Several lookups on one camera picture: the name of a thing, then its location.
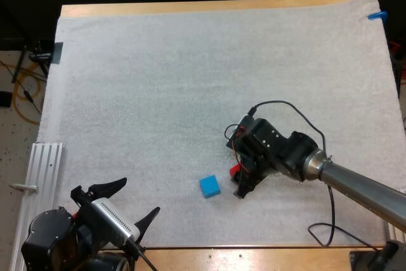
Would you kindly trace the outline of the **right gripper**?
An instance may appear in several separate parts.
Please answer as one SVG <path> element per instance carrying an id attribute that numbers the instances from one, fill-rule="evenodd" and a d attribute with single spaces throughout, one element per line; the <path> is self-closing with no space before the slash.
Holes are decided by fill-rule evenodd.
<path id="1" fill-rule="evenodd" d="M 234 195 L 243 199 L 272 172 L 289 174 L 284 150 L 289 140 L 265 119 L 243 118 L 236 127 L 236 156 L 239 166 L 233 176 Z"/>

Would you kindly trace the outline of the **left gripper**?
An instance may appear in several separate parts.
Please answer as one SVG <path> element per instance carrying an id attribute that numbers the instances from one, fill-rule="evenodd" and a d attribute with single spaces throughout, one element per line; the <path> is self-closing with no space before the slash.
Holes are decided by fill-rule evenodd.
<path id="1" fill-rule="evenodd" d="M 105 221 L 92 205 L 91 200 L 101 198 L 110 198 L 120 191 L 127 183 L 127 178 L 119 180 L 94 184 L 88 188 L 88 195 L 82 190 L 81 186 L 74 188 L 70 196 L 79 206 L 75 216 L 75 223 L 78 229 L 79 237 L 86 243 L 90 249 L 102 249 L 108 240 L 105 237 Z M 148 215 L 138 220 L 134 225 L 139 230 L 138 240 L 142 240 L 145 232 L 155 217 L 159 214 L 160 207 L 156 207 Z"/>

